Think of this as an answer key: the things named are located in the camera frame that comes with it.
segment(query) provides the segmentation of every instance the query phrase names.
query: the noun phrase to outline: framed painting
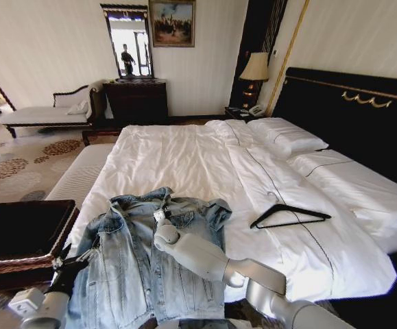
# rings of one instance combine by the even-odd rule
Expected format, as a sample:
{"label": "framed painting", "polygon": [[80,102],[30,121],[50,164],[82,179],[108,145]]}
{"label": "framed painting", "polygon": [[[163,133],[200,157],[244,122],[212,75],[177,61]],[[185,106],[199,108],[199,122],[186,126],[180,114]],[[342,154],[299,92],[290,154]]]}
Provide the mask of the framed painting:
{"label": "framed painting", "polygon": [[195,46],[195,0],[149,2],[154,47]]}

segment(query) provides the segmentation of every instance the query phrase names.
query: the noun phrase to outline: headboard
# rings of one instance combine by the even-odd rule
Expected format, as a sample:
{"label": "headboard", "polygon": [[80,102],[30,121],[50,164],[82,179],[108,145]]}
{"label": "headboard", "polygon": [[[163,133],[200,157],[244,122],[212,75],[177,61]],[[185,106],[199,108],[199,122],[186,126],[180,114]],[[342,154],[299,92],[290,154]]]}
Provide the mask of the headboard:
{"label": "headboard", "polygon": [[273,117],[397,182],[397,79],[290,67]]}

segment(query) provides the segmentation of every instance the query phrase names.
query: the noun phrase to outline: chaise lounge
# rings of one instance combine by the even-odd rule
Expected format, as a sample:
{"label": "chaise lounge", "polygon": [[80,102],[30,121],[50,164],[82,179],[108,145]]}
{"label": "chaise lounge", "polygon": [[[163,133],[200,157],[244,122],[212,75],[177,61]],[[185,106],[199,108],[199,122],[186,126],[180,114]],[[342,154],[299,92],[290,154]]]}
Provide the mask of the chaise lounge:
{"label": "chaise lounge", "polygon": [[[105,80],[96,81],[69,93],[54,93],[53,106],[33,106],[21,108],[0,117],[13,138],[15,127],[79,127],[91,126],[106,109],[106,96],[102,91]],[[67,114],[75,105],[87,100],[86,112]]]}

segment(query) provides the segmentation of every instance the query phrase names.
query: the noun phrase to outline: telephone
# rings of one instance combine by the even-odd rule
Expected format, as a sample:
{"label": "telephone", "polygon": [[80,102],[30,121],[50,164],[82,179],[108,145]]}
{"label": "telephone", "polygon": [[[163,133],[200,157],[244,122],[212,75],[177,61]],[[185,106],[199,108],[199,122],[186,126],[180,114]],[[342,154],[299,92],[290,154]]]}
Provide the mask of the telephone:
{"label": "telephone", "polygon": [[265,109],[262,109],[259,105],[255,105],[248,112],[254,117],[261,117],[265,114]]}

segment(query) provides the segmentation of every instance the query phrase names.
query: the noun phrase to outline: upholstered bench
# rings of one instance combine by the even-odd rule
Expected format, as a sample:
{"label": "upholstered bench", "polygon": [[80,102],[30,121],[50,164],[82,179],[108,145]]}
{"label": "upholstered bench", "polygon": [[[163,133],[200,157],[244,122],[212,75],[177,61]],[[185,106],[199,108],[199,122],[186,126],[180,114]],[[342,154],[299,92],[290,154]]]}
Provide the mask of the upholstered bench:
{"label": "upholstered bench", "polygon": [[114,144],[85,147],[52,189],[46,200],[73,199],[80,209]]}
{"label": "upholstered bench", "polygon": [[[90,126],[105,113],[107,101],[102,90],[104,82],[99,80],[69,93],[54,93],[53,106],[21,108],[0,116],[0,123],[6,126],[14,138],[15,127]],[[88,101],[87,112],[67,114],[71,106],[85,99]]]}

